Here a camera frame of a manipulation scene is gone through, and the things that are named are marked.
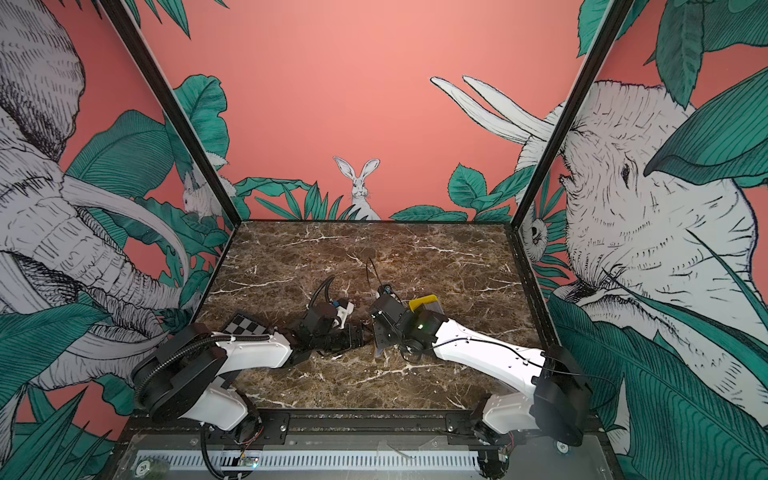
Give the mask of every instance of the black cable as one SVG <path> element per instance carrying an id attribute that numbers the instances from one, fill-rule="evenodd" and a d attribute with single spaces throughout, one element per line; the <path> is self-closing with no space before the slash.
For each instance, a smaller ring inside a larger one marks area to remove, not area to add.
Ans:
<path id="1" fill-rule="evenodd" d="M 602 402 L 602 403 L 601 403 L 599 406 L 596 406 L 596 407 L 594 407 L 594 408 L 593 408 L 593 410 L 598 410 L 598 409 L 601 409 L 601 408 L 603 408 L 604 406 L 606 406 L 608 403 L 611 403 L 611 402 L 613 401 L 613 399 L 614 399 L 614 398 L 616 398 L 616 395 L 619 393 L 619 388 L 616 386 L 616 383 L 615 383 L 613 380 L 611 380 L 611 379 L 605 378 L 604 376 L 599 376 L 599 375 L 590 375 L 590 374 L 587 374 L 587 373 L 562 372 L 561 370 L 550 369 L 550 368 L 548 368 L 548 367 L 545 367 L 545 366 L 543 366 L 543 365 L 538 365 L 537 363 L 534 363 L 534 362 L 532 362 L 530 359 L 527 359 L 527 358 L 525 358 L 525 357 L 524 357 L 524 356 L 523 356 L 523 355 L 522 355 L 520 352 L 518 352 L 517 350 L 513 349 L 513 348 L 512 348 L 512 347 L 510 347 L 509 345 L 505 345 L 504 343 L 499 343 L 499 342 L 492 342 L 491 340 L 484 340 L 484 339 L 473 339 L 473 338 L 471 338 L 471 337 L 458 337 L 458 338 L 450 339 L 450 340 L 448 340 L 447 342 L 443 342 L 443 343 L 440 343 L 440 344 L 438 344 L 438 345 L 435 345 L 435 346 L 431 346 L 431 347 L 429 347 L 428 349 L 424 349 L 424 350 L 422 350 L 422 351 L 421 351 L 421 353 L 423 353 L 423 352 L 428 352 L 429 350 L 434 350 L 434 349 L 436 349 L 436 348 L 438 348 L 438 347 L 440 347 L 440 346 L 443 346 L 443 345 L 448 345 L 449 343 L 460 342 L 460 341 L 462 341 L 462 340 L 464 340 L 464 341 L 467 341 L 467 340 L 468 340 L 468 341 L 471 341 L 471 342 L 480 342 L 480 343 L 490 343 L 491 345 L 498 345 L 498 346 L 503 346 L 504 348 L 506 348 L 506 349 L 507 349 L 507 350 L 509 350 L 510 352 L 512 352 L 512 353 L 514 353 L 515 355 L 519 356 L 519 357 L 520 357 L 521 359 L 523 359 L 525 362 L 528 362 L 528 363 L 530 363 L 531 365 L 533 365 L 533 366 L 536 366 L 536 367 L 538 367 L 538 368 L 540 368 L 540 369 L 542 369 L 542 370 L 547 370 L 548 372 L 553 372 L 553 373 L 560 373 L 560 374 L 562 374 L 562 375 L 587 376 L 587 377 L 590 377 L 590 378 L 592 378 L 592 379 L 599 379 L 599 380 L 604 380 L 605 382 L 608 382 L 608 383 L 610 383 L 610 384 L 611 384 L 611 386 L 612 386 L 612 387 L 614 387 L 614 392 L 613 392 L 613 395 L 611 395 L 610 397 L 608 397 L 608 400 L 606 400 L 605 402 Z M 553 359 L 553 358 L 551 358 L 551 357 L 545 357 L 545 358 L 548 358 L 548 359 L 552 359 L 552 360 L 554 360 L 554 361 L 557 361 L 557 359 Z"/>
<path id="2" fill-rule="evenodd" d="M 205 468 L 208 470 L 208 473 L 213 475 L 214 477 L 218 478 L 219 480 L 227 480 L 229 478 L 232 478 L 231 475 L 223 475 L 219 472 L 217 472 L 214 469 L 214 464 L 210 462 L 210 457 L 208 456 L 208 444 L 206 442 L 206 431 L 208 430 L 208 427 L 206 425 L 202 425 L 200 427 L 200 454 L 203 456 L 203 463 L 205 464 Z M 237 476 L 234 478 L 246 478 L 248 475 L 250 475 L 251 472 L 245 471 L 245 472 L 238 472 Z"/>
<path id="3" fill-rule="evenodd" d="M 320 284 L 320 286 L 317 287 L 317 290 L 315 290 L 315 293 L 312 294 L 312 298 L 310 299 L 309 308 L 312 308 L 315 305 L 315 300 L 317 300 L 317 296 L 320 295 L 320 291 L 323 290 L 323 287 L 326 289 L 326 301 L 328 303 L 331 303 L 328 289 L 330 288 L 331 283 L 333 282 L 333 279 L 336 278 L 334 275 L 329 276 L 323 282 Z"/>
<path id="4" fill-rule="evenodd" d="M 149 382 L 155 376 L 157 376 L 158 373 L 167 369 L 173 363 L 177 362 L 179 359 L 181 359 L 185 355 L 194 352 L 195 350 L 199 350 L 204 346 L 209 346 L 216 342 L 229 342 L 230 340 L 232 340 L 232 338 L 234 338 L 237 342 L 266 342 L 267 340 L 270 339 L 270 336 L 269 335 L 223 335 L 223 334 L 220 334 L 220 335 L 208 336 L 204 339 L 199 339 L 196 342 L 190 343 L 189 345 L 185 346 L 183 349 L 176 351 L 176 353 L 168 357 L 168 359 L 162 362 L 160 365 L 156 366 L 154 370 L 149 372 L 149 375 L 145 376 L 144 379 L 141 381 L 141 383 L 136 386 L 136 389 L 134 391 L 134 404 L 136 405 L 136 408 L 139 408 L 139 409 L 144 408 L 144 406 L 141 404 L 141 396 L 144 393 L 144 389 L 146 389 L 147 385 L 149 385 Z"/>

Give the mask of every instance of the black metal frame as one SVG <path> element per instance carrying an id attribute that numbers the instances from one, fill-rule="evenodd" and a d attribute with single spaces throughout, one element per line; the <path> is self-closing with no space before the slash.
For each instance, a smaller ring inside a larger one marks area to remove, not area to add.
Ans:
<path id="1" fill-rule="evenodd" d="M 150 85 L 150 88 L 165 110 L 170 122 L 176 128 L 181 140 L 189 150 L 190 155 L 205 176 L 206 181 L 211 186 L 214 194 L 222 203 L 226 217 L 229 218 L 233 225 L 233 235 L 230 237 L 230 241 L 225 246 L 223 252 L 223 256 L 226 256 L 232 239 L 242 222 L 258 220 L 240 219 L 237 209 L 221 186 L 216 171 L 208 163 L 205 151 L 191 127 L 186 114 L 181 110 L 174 93 L 166 82 L 161 70 L 155 63 L 154 57 L 144 43 L 141 33 L 137 30 L 130 14 L 122 5 L 121 0 L 100 0 L 100 2 L 137 66 L 144 75 L 144 78 L 147 80 L 147 83 Z M 611 3 L 604 17 L 600 31 L 597 33 L 591 50 L 582 65 L 578 78 L 566 101 L 563 113 L 560 116 L 558 123 L 555 125 L 554 132 L 547 143 L 542 158 L 534 172 L 523 200 L 518 205 L 518 211 L 511 224 L 505 226 L 508 242 L 514 254 L 518 271 L 521 274 L 522 286 L 533 313 L 539 339 L 545 349 L 549 346 L 559 345 L 559 339 L 554 330 L 554 325 L 548 314 L 544 299 L 541 296 L 541 291 L 538 288 L 531 264 L 528 262 L 528 258 L 525 255 L 519 236 L 519 228 L 522 224 L 523 216 L 528 212 L 528 209 L 532 205 L 534 197 L 541 187 L 552 162 L 558 156 L 565 135 L 568 133 L 568 129 L 573 123 L 579 107 L 587 97 L 589 89 L 594 83 L 631 5 L 632 0 L 613 0 Z M 217 264 L 217 269 L 214 271 L 214 275 L 220 265 L 221 262 Z M 210 288 L 211 283 L 209 283 L 204 297 L 207 296 Z M 454 444 L 460 442 L 462 445 L 470 445 L 470 449 L 497 448 L 485 447 L 475 440 L 467 439 L 448 431 L 449 426 L 452 426 L 451 422 L 456 423 L 457 421 L 461 421 L 465 416 L 471 414 L 471 412 L 467 410 L 263 409 L 260 411 L 264 418 L 271 419 L 270 422 L 278 422 L 275 425 L 285 425 L 285 431 L 291 434 L 301 434 L 301 432 L 338 432 L 339 434 L 344 435 L 349 435 L 350 433 L 355 435 L 370 435 L 372 433 L 386 433 L 387 435 L 393 433 L 402 433 L 406 435 L 423 433 L 424 435 L 434 435 L 438 433 L 448 436 L 451 439 L 450 441 L 454 442 Z M 199 428 L 199 423 L 186 419 L 179 419 L 170 425 L 157 426 L 149 422 L 149 418 L 146 415 L 132 417 L 129 419 L 124 431 L 116 442 L 113 455 L 110 457 L 110 460 L 104 469 L 97 475 L 97 479 L 106 480 L 114 476 L 119 466 L 120 459 L 126 452 L 134 435 L 163 435 L 187 432 L 196 435 L 199 432 Z M 602 428 L 601 421 L 594 413 L 591 414 L 588 419 L 588 427 L 585 433 L 596 435 L 600 439 L 601 446 L 614 478 L 618 480 L 624 478 L 608 437 Z M 274 435 L 269 440 L 262 440 L 262 442 L 279 442 L 280 437 L 284 439 L 285 433 L 282 435 Z"/>

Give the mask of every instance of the brown marble surface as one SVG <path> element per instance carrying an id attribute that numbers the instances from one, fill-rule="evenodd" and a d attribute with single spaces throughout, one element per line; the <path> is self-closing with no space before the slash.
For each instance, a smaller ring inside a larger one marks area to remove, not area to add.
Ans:
<path id="1" fill-rule="evenodd" d="M 274 326 L 303 315 L 320 282 L 355 303 L 367 322 L 372 302 L 364 264 L 404 300 L 434 293 L 445 313 L 505 342 L 539 346 L 504 228 L 472 224 L 244 223 L 198 316 L 220 330 L 237 310 Z M 378 282 L 372 280 L 375 289 Z M 425 356 L 408 364 L 395 347 L 373 344 L 292 369 L 252 369 L 235 386 L 260 407 L 473 409 L 487 392 L 510 391 L 483 373 Z"/>

